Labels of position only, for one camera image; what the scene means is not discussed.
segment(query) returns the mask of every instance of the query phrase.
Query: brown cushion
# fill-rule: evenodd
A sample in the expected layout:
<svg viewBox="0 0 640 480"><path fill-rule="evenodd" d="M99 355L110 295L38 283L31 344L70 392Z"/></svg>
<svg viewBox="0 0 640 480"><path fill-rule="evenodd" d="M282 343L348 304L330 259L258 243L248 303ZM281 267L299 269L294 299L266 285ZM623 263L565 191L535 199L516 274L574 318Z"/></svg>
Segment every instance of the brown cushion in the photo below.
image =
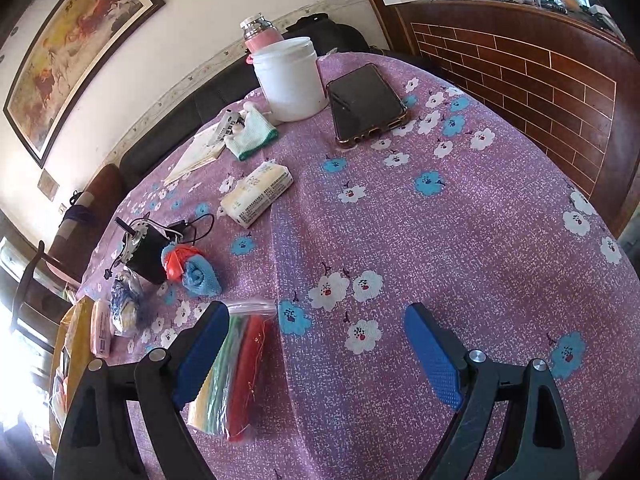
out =
<svg viewBox="0 0 640 480"><path fill-rule="evenodd" d="M72 274L71 278L81 281L93 250L125 194L120 171L114 164L109 164L100 170L76 202L94 213L94 224L82 224L70 219L62 222L47 254L59 260ZM69 276L65 273L49 267L57 276L68 281Z"/></svg>

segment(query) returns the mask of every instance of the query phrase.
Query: black bag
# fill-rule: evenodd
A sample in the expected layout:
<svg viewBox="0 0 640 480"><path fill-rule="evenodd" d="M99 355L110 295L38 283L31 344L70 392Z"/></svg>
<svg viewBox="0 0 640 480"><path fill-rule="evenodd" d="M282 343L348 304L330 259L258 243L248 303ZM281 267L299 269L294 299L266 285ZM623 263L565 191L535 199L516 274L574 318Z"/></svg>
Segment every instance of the black bag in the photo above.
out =
<svg viewBox="0 0 640 480"><path fill-rule="evenodd" d="M338 52L371 52L367 41L356 28L335 23L325 12L303 16L287 27L283 34L285 39L301 36L311 38L318 56L324 56L334 48Z"/></svg>

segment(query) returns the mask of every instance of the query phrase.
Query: metal screw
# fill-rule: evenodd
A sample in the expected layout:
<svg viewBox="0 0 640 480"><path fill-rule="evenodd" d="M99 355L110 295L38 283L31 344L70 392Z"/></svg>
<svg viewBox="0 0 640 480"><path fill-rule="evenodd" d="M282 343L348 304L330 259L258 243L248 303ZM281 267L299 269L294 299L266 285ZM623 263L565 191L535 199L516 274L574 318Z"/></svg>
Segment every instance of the metal screw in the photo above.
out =
<svg viewBox="0 0 640 480"><path fill-rule="evenodd" d="M542 359L533 359L533 367L539 372L544 372L546 363Z"/></svg>
<svg viewBox="0 0 640 480"><path fill-rule="evenodd" d="M100 368L102 368L102 361L100 359L94 359L89 363L89 370L92 372L97 372Z"/></svg>
<svg viewBox="0 0 640 480"><path fill-rule="evenodd" d="M164 351L163 348L156 348L152 350L151 353L149 354L149 359L157 363L158 361L162 361L165 355L166 355L166 352Z"/></svg>
<svg viewBox="0 0 640 480"><path fill-rule="evenodd" d="M482 350L472 350L469 352L469 359L475 363L484 363L486 361L486 354Z"/></svg>

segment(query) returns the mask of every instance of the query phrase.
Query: white wall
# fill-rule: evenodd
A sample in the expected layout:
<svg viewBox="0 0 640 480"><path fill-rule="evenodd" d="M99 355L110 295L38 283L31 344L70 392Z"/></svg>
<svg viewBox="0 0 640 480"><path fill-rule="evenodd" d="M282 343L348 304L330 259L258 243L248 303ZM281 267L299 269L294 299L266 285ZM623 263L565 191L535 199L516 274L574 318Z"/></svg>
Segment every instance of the white wall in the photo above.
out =
<svg viewBox="0 0 640 480"><path fill-rule="evenodd" d="M18 33L0 50L4 103L31 41L58 0L35 0ZM60 184L53 203L37 189L40 168L0 114L0 208L32 242L47 246L62 217L61 202L82 189L129 127L172 85L240 37L239 22L263 12L277 18L319 0L165 0L117 49L78 99L46 161ZM351 20L371 44L383 43L373 11Z"/></svg>

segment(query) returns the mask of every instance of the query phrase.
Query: blue gripper pad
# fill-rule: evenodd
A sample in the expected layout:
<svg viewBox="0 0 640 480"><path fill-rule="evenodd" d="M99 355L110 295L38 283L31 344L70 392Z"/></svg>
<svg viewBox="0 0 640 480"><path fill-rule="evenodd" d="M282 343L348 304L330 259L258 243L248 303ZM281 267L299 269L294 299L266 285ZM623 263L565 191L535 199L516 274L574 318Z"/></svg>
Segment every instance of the blue gripper pad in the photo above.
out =
<svg viewBox="0 0 640 480"><path fill-rule="evenodd" d="M453 361L462 357L465 352L463 351L461 356L447 355L443 345L446 341L442 341L442 336L453 337L457 344L455 341L449 342L453 343L452 346L456 350L464 350L462 343L451 332L446 331L443 334L445 331L437 326L433 316L421 303L414 303L406 308L404 332L438 398L454 410L459 410L463 397L460 392L460 374Z"/></svg>
<svg viewBox="0 0 640 480"><path fill-rule="evenodd" d="M207 311L205 311L202 317L207 316L207 314ZM213 361L216 360L229 330L229 311L223 303L220 303L208 321L200 319L189 330L198 327L200 321L206 322L206 325L202 328L188 354L183 358L175 378L172 400L179 410L183 409L188 402L195 400L204 383L204 379L207 378L207 374L211 370Z"/></svg>

